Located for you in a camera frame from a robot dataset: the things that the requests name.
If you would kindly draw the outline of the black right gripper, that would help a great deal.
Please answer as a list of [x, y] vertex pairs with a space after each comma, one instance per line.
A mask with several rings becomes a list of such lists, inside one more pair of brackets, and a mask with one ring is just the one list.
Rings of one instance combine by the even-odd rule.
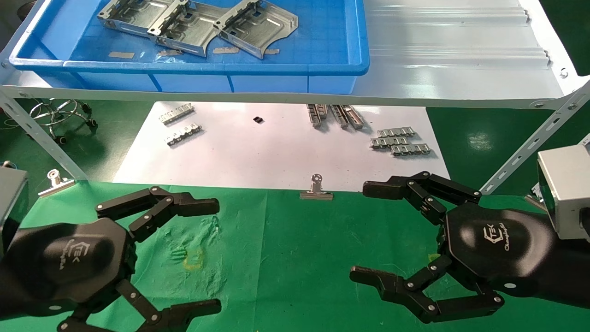
[[[540, 271], [558, 239], [545, 214], [484, 208], [478, 205], [480, 191], [430, 172], [391, 176], [385, 182], [366, 181], [363, 195], [406, 200], [433, 225], [442, 225], [446, 216], [447, 250], [455, 260], [441, 255], [407, 279], [352, 267], [350, 280], [373, 286], [382, 301], [406, 307], [422, 323], [442, 323], [493, 315], [504, 305], [494, 290], [510, 296], [540, 293]], [[457, 207], [447, 213], [437, 197]], [[434, 301], [424, 294], [444, 275], [459, 273], [457, 264], [466, 274], [465, 283], [476, 292], [474, 296]]]

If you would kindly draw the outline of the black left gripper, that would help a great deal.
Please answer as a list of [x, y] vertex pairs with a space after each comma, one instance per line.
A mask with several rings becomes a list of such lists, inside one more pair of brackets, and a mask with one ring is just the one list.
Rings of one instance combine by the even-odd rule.
[[[145, 319], [137, 332], [185, 332], [196, 317], [221, 312], [218, 299], [157, 310], [129, 281], [137, 260], [134, 241], [143, 242], [175, 216], [219, 213], [216, 198], [154, 186], [101, 202], [95, 211], [103, 218], [93, 223], [17, 230], [5, 254], [6, 317], [73, 311], [58, 332], [109, 332], [87, 320], [122, 296]], [[137, 213], [128, 231], [114, 221]]]

